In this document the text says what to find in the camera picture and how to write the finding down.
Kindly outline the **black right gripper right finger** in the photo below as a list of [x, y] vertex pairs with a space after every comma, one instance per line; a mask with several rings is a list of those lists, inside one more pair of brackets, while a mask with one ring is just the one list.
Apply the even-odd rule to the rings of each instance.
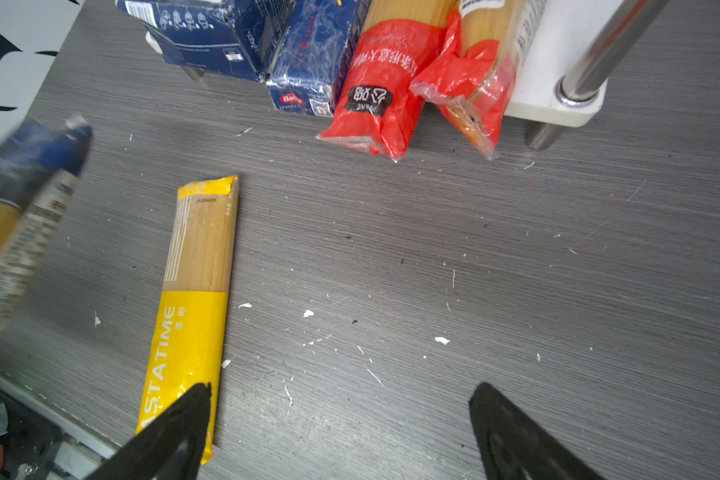
[[488, 479], [603, 478], [489, 383], [477, 386], [469, 413]]

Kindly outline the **dark spaghetti pack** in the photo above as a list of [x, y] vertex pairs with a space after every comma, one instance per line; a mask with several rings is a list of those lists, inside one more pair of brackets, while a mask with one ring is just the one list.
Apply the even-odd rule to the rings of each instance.
[[93, 140], [81, 116], [34, 120], [0, 142], [0, 338], [64, 217]]

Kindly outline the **red spaghetti bag labelled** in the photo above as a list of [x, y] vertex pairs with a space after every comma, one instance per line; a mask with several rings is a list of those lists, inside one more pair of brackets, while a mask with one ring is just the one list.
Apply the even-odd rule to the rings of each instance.
[[486, 158], [495, 155], [518, 72], [547, 0], [462, 0], [450, 12], [437, 58], [410, 90], [438, 106]]

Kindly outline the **yellow Pastatime bag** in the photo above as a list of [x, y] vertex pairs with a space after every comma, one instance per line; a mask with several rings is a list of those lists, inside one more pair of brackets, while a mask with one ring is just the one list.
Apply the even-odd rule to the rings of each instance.
[[179, 188], [136, 429], [197, 383], [217, 410], [239, 200], [236, 176]]

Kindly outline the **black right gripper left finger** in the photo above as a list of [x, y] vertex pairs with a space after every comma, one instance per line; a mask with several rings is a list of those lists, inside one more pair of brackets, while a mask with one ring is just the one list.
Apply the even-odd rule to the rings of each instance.
[[193, 385], [88, 477], [197, 478], [210, 422], [211, 394], [209, 384]]

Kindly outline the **blue Barilla spaghetti box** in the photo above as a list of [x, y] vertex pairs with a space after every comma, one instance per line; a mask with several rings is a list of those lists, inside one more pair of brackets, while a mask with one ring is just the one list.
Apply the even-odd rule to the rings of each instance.
[[276, 109], [333, 116], [370, 5], [369, 0], [294, 3], [266, 80]]

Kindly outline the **dark blue Barilla pasta bag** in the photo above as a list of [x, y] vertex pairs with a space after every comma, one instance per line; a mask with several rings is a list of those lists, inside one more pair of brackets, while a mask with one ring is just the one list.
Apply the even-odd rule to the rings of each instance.
[[288, 0], [124, 1], [163, 60], [199, 74], [263, 82], [294, 3]]

